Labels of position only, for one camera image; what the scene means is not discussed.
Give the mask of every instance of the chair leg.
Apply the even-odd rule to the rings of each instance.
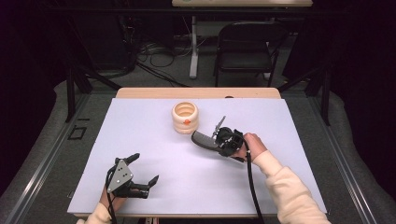
[[[277,56],[278,55],[279,55],[279,50],[277,49],[276,52],[274,53],[274,60],[273,60],[272,68],[271,68],[270,78],[268,79],[267,87],[271,87],[271,83],[272,83],[272,79],[273,79],[273,76],[274,76],[276,62],[277,62]]]
[[[218,69],[218,58],[215,60],[215,68],[213,70],[213,76],[216,77],[215,87],[219,85],[219,69]]]
[[[216,71],[216,82],[215,82],[215,87],[217,87],[219,85],[219,71]]]

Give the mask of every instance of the white table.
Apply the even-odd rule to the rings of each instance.
[[[172,0],[174,7],[311,7],[312,0]],[[215,21],[204,23],[203,35],[217,35],[224,22]],[[191,22],[191,67],[190,78],[197,78],[198,48],[197,48],[197,20],[192,17]]]
[[[222,116],[227,116],[222,126],[257,133],[326,212],[288,107],[273,88],[121,89],[107,111],[67,212],[78,217],[91,213],[114,159],[140,153],[129,165],[133,181],[146,184],[155,175],[160,178],[147,199],[128,200],[118,216],[255,217],[247,166],[200,148],[190,135],[174,131],[171,109],[181,101],[198,106],[202,133],[212,134]],[[256,166],[253,178],[262,212],[276,214],[265,176]]]

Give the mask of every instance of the black curtain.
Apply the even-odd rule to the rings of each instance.
[[[306,20],[283,75],[297,78],[330,53],[331,90],[345,102],[355,147],[396,199],[396,3],[316,0],[313,7],[349,10],[352,17]]]
[[[45,23],[25,1],[0,5],[0,194],[19,171],[65,80]]]

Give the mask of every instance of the table leg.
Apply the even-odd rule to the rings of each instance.
[[[192,47],[192,55],[191,55],[191,67],[190,67],[190,78],[197,78],[197,69],[198,69],[198,48],[197,48],[197,27],[196,27],[196,18],[192,17],[191,23],[191,47]]]

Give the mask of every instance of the cup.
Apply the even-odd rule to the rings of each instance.
[[[191,102],[181,102],[172,109],[172,119],[178,133],[193,133],[198,129],[198,107]]]

